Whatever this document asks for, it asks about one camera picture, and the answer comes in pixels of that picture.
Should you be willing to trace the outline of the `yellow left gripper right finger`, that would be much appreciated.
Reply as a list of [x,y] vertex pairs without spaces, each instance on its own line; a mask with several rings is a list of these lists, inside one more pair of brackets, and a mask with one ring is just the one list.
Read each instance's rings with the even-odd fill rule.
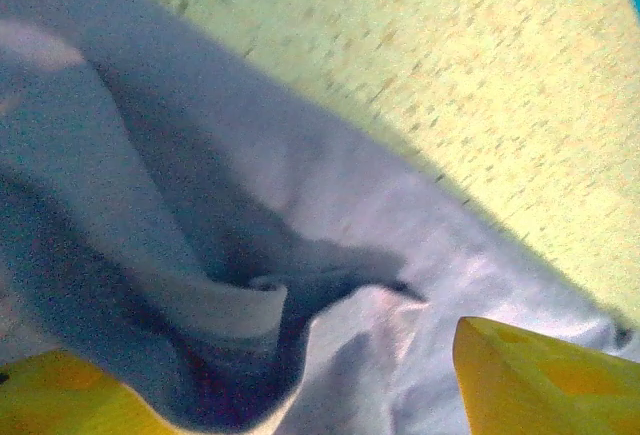
[[640,363],[480,317],[453,363],[471,435],[640,435]]

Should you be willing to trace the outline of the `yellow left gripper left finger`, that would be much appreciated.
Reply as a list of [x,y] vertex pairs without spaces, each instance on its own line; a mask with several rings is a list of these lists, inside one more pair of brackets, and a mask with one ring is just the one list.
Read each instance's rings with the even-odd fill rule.
[[66,351],[0,366],[0,435],[176,435],[129,387]]

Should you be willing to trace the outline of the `purple t-shirt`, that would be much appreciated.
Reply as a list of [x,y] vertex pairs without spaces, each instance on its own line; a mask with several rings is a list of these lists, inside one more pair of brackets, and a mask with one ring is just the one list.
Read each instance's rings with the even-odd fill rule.
[[61,348],[184,435],[470,435],[464,316],[640,333],[150,0],[0,0],[0,362]]

